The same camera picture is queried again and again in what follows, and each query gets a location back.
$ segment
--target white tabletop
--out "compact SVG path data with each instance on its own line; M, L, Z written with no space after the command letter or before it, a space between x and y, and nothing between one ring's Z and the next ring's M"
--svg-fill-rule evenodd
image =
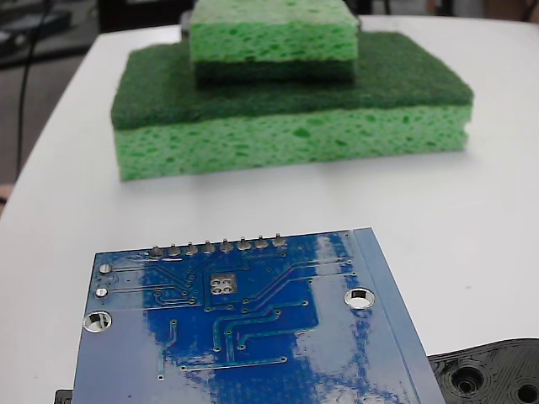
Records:
M539 26L364 19L411 36L476 94L465 152L120 183L109 111L128 53L178 27L99 37L0 220L0 391L71 388L96 252L372 226L427 354L539 338Z

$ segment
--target sponge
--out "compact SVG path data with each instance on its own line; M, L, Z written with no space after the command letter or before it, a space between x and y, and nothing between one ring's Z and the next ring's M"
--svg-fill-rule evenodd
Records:
M352 81L358 25L342 0L200 0L190 29L195 76Z
M112 108L122 180L461 150L472 91L400 34L365 33L355 83L197 89L186 43L131 54Z
M196 86L189 44L133 52L112 107L115 129L200 122L233 116L299 114L326 109L471 105L472 91L408 37L363 33L354 83L266 82Z
M354 61L358 24L342 0L200 0L191 60Z

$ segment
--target circuit board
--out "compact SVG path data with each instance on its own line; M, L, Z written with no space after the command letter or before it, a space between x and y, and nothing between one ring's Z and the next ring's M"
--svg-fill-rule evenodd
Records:
M95 257L73 404L443 403L370 229Z

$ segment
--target mounting hole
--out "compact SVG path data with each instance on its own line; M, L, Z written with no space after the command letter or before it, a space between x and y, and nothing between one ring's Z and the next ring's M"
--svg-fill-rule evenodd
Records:
M483 382L483 374L471 366L460 368L451 376L451 383L462 394L471 394L479 390Z
M93 311L84 317L83 327L88 332L103 332L112 324L112 317L106 311Z
M539 392L537 391L537 388L535 388L533 385L523 385L517 394L519 397L519 400L522 402L525 402L526 404L537 402L537 398L539 398Z
M363 288L352 289L344 295L344 302L354 310L368 309L374 304L374 293Z

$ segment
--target black cable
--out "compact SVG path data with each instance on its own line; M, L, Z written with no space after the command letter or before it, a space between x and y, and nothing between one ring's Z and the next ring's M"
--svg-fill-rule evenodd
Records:
M528 6L526 11L524 12L524 15L522 16L521 21L524 21L525 23L530 22L531 16L533 15L534 10L539 5L539 0L535 0L532 4Z
M47 15L51 11L51 9L52 2L45 0L43 2L43 14L41 14L40 22L38 23L34 33L31 35L28 57L26 58L26 63L24 64L23 81L20 86L19 95L19 122L17 130L17 178L19 177L20 172L23 168L24 99L26 98L26 83L28 82L28 72L30 70L30 66L32 65L35 45L40 38L41 27L43 26L43 23L45 22Z
M384 0L384 9L386 10L387 15L391 15L391 1L390 0Z

